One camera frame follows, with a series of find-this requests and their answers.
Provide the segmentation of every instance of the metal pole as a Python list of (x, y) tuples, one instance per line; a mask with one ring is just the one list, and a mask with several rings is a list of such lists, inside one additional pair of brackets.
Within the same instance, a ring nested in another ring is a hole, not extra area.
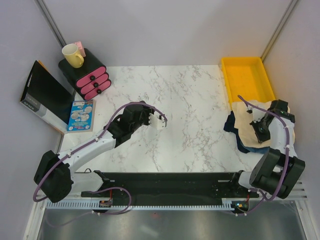
[(44, 0), (34, 0), (61, 47), (67, 45)]
[(278, 26), (276, 27), (274, 33), (272, 34), (272, 37), (270, 38), (268, 44), (266, 45), (262, 55), (261, 55), (261, 60), (262, 62), (266, 59), (267, 55), (269, 54), (271, 48), (273, 47), (273, 45), (275, 44), (277, 38), (279, 37), (280, 33), (282, 32), (282, 30), (284, 29), (284, 26), (286, 24), (286, 22), (288, 21), (289, 17), (291, 16), (293, 10), (296, 8), (296, 6), (298, 5), (297, 3), (300, 0), (291, 0), (291, 2), (289, 3), (288, 7), (286, 8)]

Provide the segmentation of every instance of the beige cloth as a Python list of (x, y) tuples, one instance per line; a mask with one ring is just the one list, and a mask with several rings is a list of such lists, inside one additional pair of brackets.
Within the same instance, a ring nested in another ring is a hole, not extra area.
[[(271, 101), (266, 103), (258, 102), (257, 100), (249, 101), (251, 104), (260, 108), (268, 109), (271, 105)], [(235, 101), (232, 103), (232, 110), (235, 117), (234, 127), (238, 129), (239, 137), (241, 142), (245, 147), (248, 148), (264, 148), (270, 147), (271, 141), (264, 141), (262, 143), (258, 143), (257, 136), (255, 134), (254, 128), (250, 125), (250, 123), (254, 120), (253, 114), (248, 113), (247, 106), (243, 101)], [(295, 142), (295, 132), (292, 134), (293, 142)]]

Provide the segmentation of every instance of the pink card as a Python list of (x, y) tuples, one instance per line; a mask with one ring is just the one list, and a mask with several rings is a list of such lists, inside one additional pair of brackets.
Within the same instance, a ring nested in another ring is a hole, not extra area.
[(86, 56), (85, 48), (82, 46), (82, 43), (80, 41), (77, 41), (74, 44), (78, 46), (81, 56), (85, 57)]

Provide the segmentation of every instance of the white wall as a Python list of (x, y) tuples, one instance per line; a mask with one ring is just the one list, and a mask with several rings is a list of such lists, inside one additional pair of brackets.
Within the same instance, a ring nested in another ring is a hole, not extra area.
[(33, 177), (59, 134), (19, 101), (34, 61), (63, 79), (63, 56), (33, 0), (2, 1), (0, 33), (0, 239), (20, 240), (33, 204)]
[(107, 66), (260, 56), (290, 0), (45, 0), (67, 43)]
[(265, 60), (277, 98), (295, 115), (294, 145), (306, 167), (303, 180), (320, 226), (320, 1), (299, 2)]

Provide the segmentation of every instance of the pink drawer unit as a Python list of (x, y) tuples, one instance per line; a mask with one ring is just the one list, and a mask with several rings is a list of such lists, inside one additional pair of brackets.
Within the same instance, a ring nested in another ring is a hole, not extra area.
[(111, 81), (107, 67), (87, 48), (84, 51), (81, 67), (72, 67), (66, 59), (62, 59), (58, 66), (76, 92), (84, 100), (89, 100), (110, 87)]
[(87, 94), (93, 89), (99, 87), (101, 84), (103, 84), (105, 81), (107, 81), (109, 78), (109, 74), (105, 73), (101, 76), (99, 76), (96, 80), (91, 81), (89, 84), (85, 85), (83, 88), (81, 88), (81, 93), (82, 94)]
[(84, 100), (90, 100), (90, 99), (94, 98), (95, 96), (97, 96), (98, 94), (101, 94), (104, 90), (106, 90), (108, 87), (110, 87), (110, 85), (111, 85), (111, 81), (108, 79), (107, 81), (102, 83), (97, 88), (95, 88), (92, 91), (88, 92), (84, 96)]
[(100, 77), (102, 74), (106, 72), (106, 67), (101, 66), (98, 69), (94, 70), (93, 72), (90, 72), (88, 75), (84, 76), (83, 78), (76, 81), (76, 86), (78, 88), (82, 88), (83, 86), (87, 85), (91, 81), (96, 80), (96, 78)]

